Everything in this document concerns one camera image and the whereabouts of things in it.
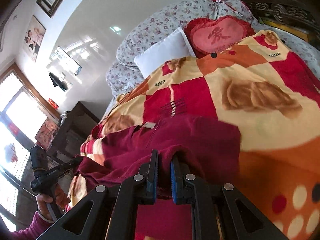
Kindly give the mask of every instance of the metal bolt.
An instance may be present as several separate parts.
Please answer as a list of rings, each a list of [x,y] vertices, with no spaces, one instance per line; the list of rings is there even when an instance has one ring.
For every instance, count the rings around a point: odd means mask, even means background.
[[[189,173],[189,174],[186,175],[186,179],[187,180],[195,180],[196,176],[194,174]]]
[[[226,190],[233,190],[234,187],[231,183],[226,183],[224,186],[223,186]]]
[[[96,192],[101,193],[104,192],[106,190],[106,187],[103,185],[99,185],[96,187]]]
[[[143,180],[143,175],[137,174],[137,175],[135,175],[135,176],[133,177],[133,179],[134,179],[135,181],[141,181],[141,180]]]

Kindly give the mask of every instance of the window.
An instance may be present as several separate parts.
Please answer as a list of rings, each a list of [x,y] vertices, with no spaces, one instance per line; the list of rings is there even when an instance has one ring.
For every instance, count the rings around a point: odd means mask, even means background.
[[[40,96],[35,88],[13,64],[0,76],[0,205],[13,216],[19,190],[5,173],[15,181],[21,181],[30,157],[30,148],[36,143],[35,135],[41,125],[59,114]],[[9,230],[15,225],[3,219]]]
[[[35,135],[47,116],[14,73],[0,83],[0,95],[4,98],[0,103],[1,117],[8,123],[13,122],[31,141],[36,142]]]
[[[17,230],[16,225],[12,223],[9,219],[7,219],[4,215],[0,213],[0,216],[2,217],[3,222],[7,226],[10,232],[14,232]]]

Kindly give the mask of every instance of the maroon sweater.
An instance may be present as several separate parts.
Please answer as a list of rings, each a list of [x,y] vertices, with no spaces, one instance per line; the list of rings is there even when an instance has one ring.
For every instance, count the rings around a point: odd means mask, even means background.
[[[29,228],[11,233],[12,240],[35,240],[51,225],[36,212]]]
[[[239,169],[240,138],[234,125],[211,117],[178,114],[158,120],[153,129],[133,126],[108,134],[101,140],[104,165],[84,157],[74,172],[86,179],[88,192],[98,184],[112,187],[137,174],[140,165],[149,162],[152,149],[157,149],[157,194],[168,197],[174,154],[180,162],[188,164],[191,173],[209,183],[232,183]],[[94,143],[90,141],[83,147],[89,150]],[[149,236],[158,240],[191,240],[190,210],[189,205],[175,205],[172,199],[139,205],[135,239]]]

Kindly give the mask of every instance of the person's hand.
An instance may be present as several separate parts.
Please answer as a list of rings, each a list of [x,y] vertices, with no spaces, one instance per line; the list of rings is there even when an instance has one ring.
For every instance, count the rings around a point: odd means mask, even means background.
[[[56,204],[60,206],[62,209],[65,208],[65,206],[70,203],[70,198],[67,196],[66,193],[63,192],[59,184],[56,185],[55,195],[56,195]],[[39,194],[37,195],[36,200],[37,200],[38,208],[41,214],[47,220],[52,220],[52,217],[49,213],[49,210],[46,204],[51,203],[53,201],[53,198],[45,194]]]

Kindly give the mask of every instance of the red heart-shaped pillow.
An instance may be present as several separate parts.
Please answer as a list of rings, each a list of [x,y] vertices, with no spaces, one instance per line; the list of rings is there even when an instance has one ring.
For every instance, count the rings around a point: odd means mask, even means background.
[[[216,21],[206,18],[192,20],[185,28],[185,34],[196,51],[196,56],[201,58],[230,48],[255,32],[248,22],[228,15]]]

